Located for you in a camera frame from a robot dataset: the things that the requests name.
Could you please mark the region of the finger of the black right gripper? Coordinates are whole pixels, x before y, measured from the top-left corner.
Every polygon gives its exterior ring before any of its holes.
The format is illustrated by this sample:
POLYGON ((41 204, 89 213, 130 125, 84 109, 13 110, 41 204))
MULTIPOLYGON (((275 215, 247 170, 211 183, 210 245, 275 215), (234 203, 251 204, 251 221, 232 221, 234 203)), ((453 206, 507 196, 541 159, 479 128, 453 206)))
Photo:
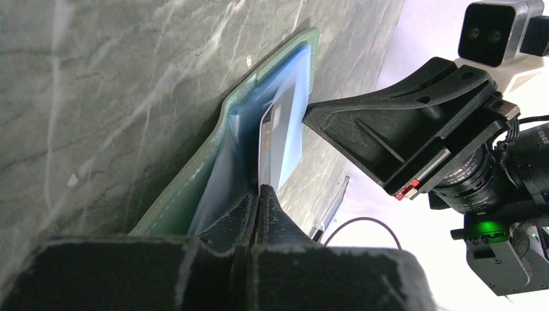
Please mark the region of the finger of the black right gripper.
POLYGON ((426 193, 506 126, 496 92, 486 71, 435 57, 385 89, 312 103, 303 122, 387 194, 426 193))

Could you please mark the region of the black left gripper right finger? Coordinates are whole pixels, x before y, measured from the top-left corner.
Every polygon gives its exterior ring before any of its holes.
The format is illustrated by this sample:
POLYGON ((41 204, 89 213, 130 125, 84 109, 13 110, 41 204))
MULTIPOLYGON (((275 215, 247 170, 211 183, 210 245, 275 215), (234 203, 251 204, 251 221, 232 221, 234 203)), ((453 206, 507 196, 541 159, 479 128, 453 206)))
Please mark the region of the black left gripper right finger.
POLYGON ((249 253, 250 310, 434 310, 425 272, 408 251, 322 247, 260 188, 249 253))

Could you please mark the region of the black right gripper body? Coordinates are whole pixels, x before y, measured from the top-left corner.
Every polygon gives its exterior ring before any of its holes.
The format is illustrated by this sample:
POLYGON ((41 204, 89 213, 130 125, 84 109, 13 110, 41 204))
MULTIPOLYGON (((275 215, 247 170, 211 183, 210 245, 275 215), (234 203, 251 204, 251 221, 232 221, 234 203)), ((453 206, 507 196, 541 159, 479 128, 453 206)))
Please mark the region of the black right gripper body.
POLYGON ((442 152, 394 196, 427 193, 432 209, 462 214, 451 236, 464 242, 467 265, 494 294, 547 290, 548 125, 521 130, 518 106, 498 92, 407 95, 396 107, 430 111, 420 131, 442 152))

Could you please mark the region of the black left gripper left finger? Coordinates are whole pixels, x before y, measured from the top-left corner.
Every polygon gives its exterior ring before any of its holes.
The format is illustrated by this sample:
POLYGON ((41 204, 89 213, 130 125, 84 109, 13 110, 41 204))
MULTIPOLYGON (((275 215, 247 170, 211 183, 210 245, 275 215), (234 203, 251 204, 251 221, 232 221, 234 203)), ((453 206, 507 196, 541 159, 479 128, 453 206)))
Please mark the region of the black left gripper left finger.
POLYGON ((2 310, 245 310, 256 189, 200 236, 67 236, 37 247, 2 310))

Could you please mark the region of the silver credit card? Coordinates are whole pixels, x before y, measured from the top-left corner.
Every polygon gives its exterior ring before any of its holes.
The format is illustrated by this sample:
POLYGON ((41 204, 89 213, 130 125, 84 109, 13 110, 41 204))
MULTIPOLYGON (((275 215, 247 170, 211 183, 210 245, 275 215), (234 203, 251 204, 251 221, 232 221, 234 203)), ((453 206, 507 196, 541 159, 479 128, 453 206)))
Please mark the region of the silver credit card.
POLYGON ((302 157, 302 132, 309 99, 309 76, 295 71, 269 102, 260 123, 258 177, 260 184, 280 190, 302 157))

